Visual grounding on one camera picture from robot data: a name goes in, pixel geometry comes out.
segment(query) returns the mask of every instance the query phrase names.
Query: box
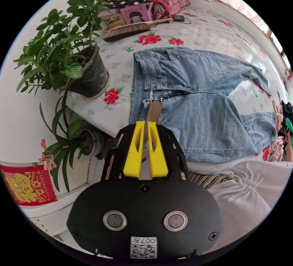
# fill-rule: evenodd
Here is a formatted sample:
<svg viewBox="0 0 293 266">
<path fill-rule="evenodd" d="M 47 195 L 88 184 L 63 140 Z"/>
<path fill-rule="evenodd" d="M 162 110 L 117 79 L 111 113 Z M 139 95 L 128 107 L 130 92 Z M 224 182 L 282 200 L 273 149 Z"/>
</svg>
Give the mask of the box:
<svg viewBox="0 0 293 266">
<path fill-rule="evenodd" d="M 104 17 L 109 16 L 110 14 L 118 14 L 120 12 L 120 9 L 109 9 L 108 11 L 102 11 L 100 14 L 98 14 L 98 17 Z"/>
<path fill-rule="evenodd" d="M 103 19 L 107 22 L 109 29 L 112 29 L 112 28 L 115 28 L 118 26 L 126 25 L 121 13 L 118 13 L 115 15 L 104 16 L 104 17 L 101 17 L 101 19 Z"/>
<path fill-rule="evenodd" d="M 150 3 L 149 8 L 147 9 L 146 4 L 132 5 L 120 9 L 124 21 L 126 24 L 133 24 L 139 22 L 147 22 L 153 20 L 152 7 L 154 3 Z"/>
</svg>

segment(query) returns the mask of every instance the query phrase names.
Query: red paper with gold text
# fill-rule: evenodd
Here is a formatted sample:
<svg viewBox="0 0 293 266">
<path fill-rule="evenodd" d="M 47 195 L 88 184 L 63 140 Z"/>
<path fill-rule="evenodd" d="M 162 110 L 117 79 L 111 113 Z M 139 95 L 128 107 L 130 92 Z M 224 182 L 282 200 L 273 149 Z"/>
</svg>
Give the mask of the red paper with gold text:
<svg viewBox="0 0 293 266">
<path fill-rule="evenodd" d="M 49 171 L 43 165 L 36 168 L 0 165 L 0 169 L 18 205 L 37 206 L 57 201 Z"/>
</svg>

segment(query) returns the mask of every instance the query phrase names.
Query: floral bedsheet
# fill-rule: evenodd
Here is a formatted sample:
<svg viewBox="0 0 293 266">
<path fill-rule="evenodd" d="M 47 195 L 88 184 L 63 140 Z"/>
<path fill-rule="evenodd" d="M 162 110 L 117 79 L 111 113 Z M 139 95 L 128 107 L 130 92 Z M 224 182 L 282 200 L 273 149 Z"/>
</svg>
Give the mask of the floral bedsheet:
<svg viewBox="0 0 293 266">
<path fill-rule="evenodd" d="M 268 96 L 255 82 L 243 81 L 230 95 L 240 114 L 273 111 L 272 100 L 279 103 L 277 92 L 285 100 L 282 80 L 267 54 L 240 26 L 227 18 L 202 8 L 190 6 L 182 11 L 191 24 L 173 22 L 159 24 L 150 32 L 131 36 L 117 42 L 98 40 L 100 55 L 109 69 L 110 85 L 104 95 L 96 99 L 82 96 L 67 97 L 67 105 L 88 122 L 115 137 L 129 124 L 134 58 L 133 52 L 152 47 L 184 46 L 209 50 L 248 61 L 263 70 L 269 81 L 272 96 Z M 268 151 L 253 156 L 266 160 Z M 202 166 L 203 170 L 211 168 Z"/>
</svg>

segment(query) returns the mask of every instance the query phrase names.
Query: window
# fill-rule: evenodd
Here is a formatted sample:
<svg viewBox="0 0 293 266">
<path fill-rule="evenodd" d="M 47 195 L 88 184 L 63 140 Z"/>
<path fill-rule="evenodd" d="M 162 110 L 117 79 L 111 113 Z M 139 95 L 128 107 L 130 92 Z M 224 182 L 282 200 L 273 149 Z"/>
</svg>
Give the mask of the window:
<svg viewBox="0 0 293 266">
<path fill-rule="evenodd" d="M 283 48 L 282 48 L 280 42 L 277 40 L 277 37 L 274 35 L 273 32 L 271 34 L 271 38 L 273 39 L 273 43 L 275 44 L 275 46 L 278 49 L 278 51 L 281 52 Z"/>
<path fill-rule="evenodd" d="M 286 64 L 287 68 L 290 69 L 291 65 L 290 65 L 289 60 L 288 60 L 288 58 L 287 58 L 287 56 L 285 54 L 283 55 L 283 60 L 284 60 L 284 62 Z"/>
</svg>

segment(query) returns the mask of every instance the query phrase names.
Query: potted plant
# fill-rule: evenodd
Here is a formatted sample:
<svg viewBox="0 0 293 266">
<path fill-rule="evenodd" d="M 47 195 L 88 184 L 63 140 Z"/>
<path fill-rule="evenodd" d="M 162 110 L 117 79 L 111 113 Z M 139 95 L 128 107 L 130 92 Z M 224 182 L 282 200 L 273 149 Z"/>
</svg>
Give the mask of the potted plant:
<svg viewBox="0 0 293 266">
<path fill-rule="evenodd" d="M 107 88 L 109 74 L 94 39 L 102 29 L 98 14 L 107 10 L 105 1 L 110 0 L 69 0 L 70 16 L 53 9 L 42 19 L 37 35 L 14 60 L 24 67 L 16 91 L 67 89 L 92 98 Z"/>
<path fill-rule="evenodd" d="M 47 147 L 45 140 L 42 139 L 41 146 L 44 148 L 44 152 L 39 161 L 44 162 L 44 168 L 50 170 L 53 183 L 58 191 L 58 172 L 62 162 L 64 183 L 67 191 L 69 192 L 67 163 L 69 163 L 71 168 L 73 168 L 73 159 L 77 149 L 79 149 L 78 159 L 80 159 L 81 155 L 92 156 L 100 153 L 104 145 L 104 138 L 101 133 L 93 129 L 82 128 L 85 120 L 76 120 L 71 124 L 68 124 L 65 113 L 67 108 L 65 105 L 66 95 L 67 91 L 65 91 L 64 96 L 60 97 L 56 104 L 55 116 L 52 121 L 52 128 L 48 126 L 44 118 L 42 105 L 40 103 L 41 117 L 47 128 L 55 136 L 57 142 Z M 65 128 L 63 128 L 60 123 L 61 116 L 63 117 Z M 57 134 L 57 127 L 60 127 L 62 132 L 65 134 L 64 137 Z"/>
</svg>

